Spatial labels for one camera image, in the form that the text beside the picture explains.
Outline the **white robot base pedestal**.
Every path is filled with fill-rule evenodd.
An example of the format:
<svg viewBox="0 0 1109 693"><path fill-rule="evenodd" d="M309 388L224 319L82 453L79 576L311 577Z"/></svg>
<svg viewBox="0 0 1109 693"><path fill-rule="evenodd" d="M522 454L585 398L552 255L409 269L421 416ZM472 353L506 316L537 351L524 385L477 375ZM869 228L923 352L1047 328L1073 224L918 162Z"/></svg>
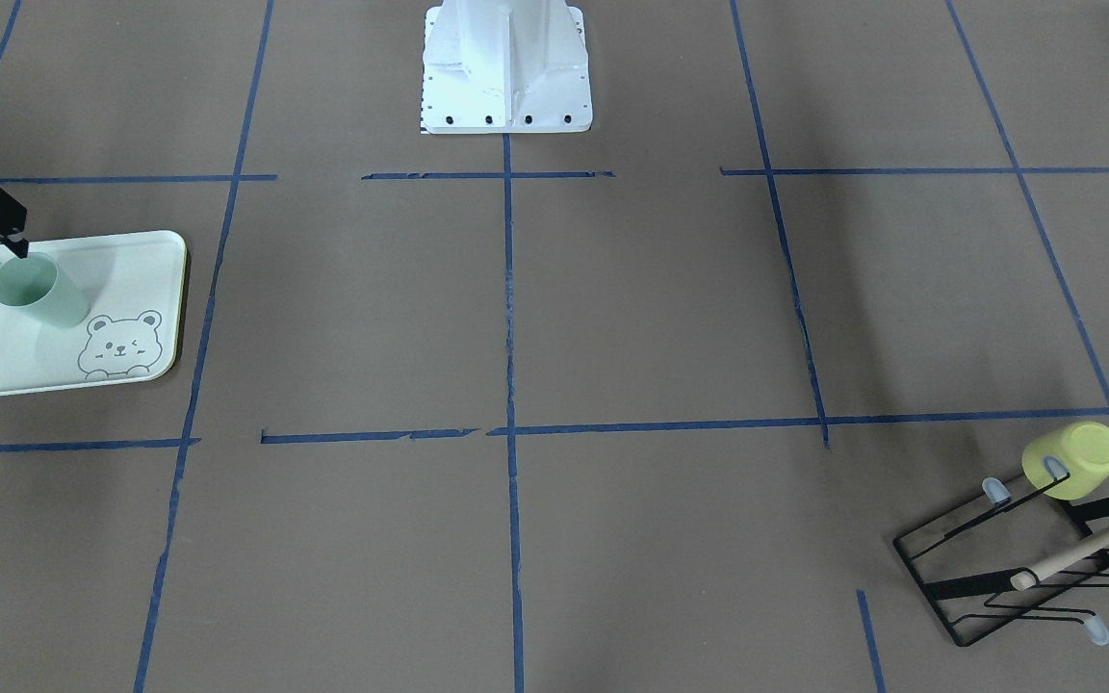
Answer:
<svg viewBox="0 0 1109 693"><path fill-rule="evenodd" d="M423 30L423 133L581 133L593 124L577 6L444 1L426 10Z"/></svg>

